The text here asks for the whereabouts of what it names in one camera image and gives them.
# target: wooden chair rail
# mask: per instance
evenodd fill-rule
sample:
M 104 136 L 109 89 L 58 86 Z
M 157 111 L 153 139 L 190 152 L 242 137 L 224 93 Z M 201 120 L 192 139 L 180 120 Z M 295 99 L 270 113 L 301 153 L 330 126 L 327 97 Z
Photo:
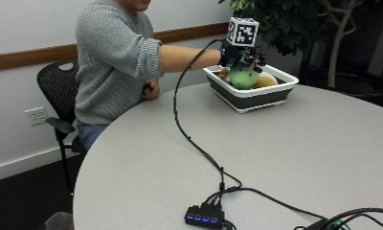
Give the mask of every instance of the wooden chair rail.
M 228 28 L 228 22 L 217 23 L 200 27 L 157 32 L 155 33 L 155 38 L 161 40 L 164 43 L 168 43 L 210 35 L 222 35 L 228 33 Z M 76 57 L 76 44 L 0 54 L 0 70 Z

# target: white basket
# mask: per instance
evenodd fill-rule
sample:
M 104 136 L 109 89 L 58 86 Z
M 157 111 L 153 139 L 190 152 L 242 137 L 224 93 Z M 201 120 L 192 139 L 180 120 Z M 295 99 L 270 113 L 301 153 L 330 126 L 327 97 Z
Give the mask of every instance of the white basket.
M 277 78 L 279 84 L 257 89 L 240 90 L 217 77 L 222 68 L 222 66 L 214 65 L 204 70 L 208 73 L 208 80 L 213 91 L 238 113 L 245 113 L 263 106 L 285 103 L 294 85 L 299 82 L 298 78 L 293 75 L 266 65 L 262 67 L 263 71 L 269 72 Z

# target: black office chair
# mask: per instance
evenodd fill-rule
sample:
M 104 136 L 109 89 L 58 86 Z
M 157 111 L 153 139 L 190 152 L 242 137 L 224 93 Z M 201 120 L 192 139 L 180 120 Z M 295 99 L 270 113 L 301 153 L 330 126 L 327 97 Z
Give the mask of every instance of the black office chair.
M 50 64 L 38 74 L 38 84 L 59 117 L 50 117 L 47 122 L 54 126 L 55 137 L 62 151 L 66 183 L 71 194 L 74 194 L 75 189 L 70 176 L 66 149 L 87 154 L 79 136 L 76 136 L 71 145 L 64 144 L 67 136 L 76 130 L 72 123 L 76 120 L 75 105 L 80 86 L 76 82 L 78 71 L 78 60 L 68 59 Z

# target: gray sweater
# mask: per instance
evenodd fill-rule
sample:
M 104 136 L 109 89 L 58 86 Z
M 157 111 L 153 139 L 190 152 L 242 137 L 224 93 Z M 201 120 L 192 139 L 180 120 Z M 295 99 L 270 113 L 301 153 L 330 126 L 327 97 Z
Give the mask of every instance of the gray sweater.
M 113 0 L 83 10 L 78 23 L 78 119 L 108 125 L 141 98 L 144 81 L 164 76 L 159 46 L 147 15 L 132 18 Z

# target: power strip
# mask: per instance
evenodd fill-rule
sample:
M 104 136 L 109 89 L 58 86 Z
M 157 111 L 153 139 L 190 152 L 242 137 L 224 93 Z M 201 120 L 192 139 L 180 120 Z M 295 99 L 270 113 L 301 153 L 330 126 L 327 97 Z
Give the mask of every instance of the power strip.
M 194 205 L 189 207 L 184 216 L 186 224 L 213 229 L 221 229 L 225 219 L 225 212 L 220 210 L 202 209 Z

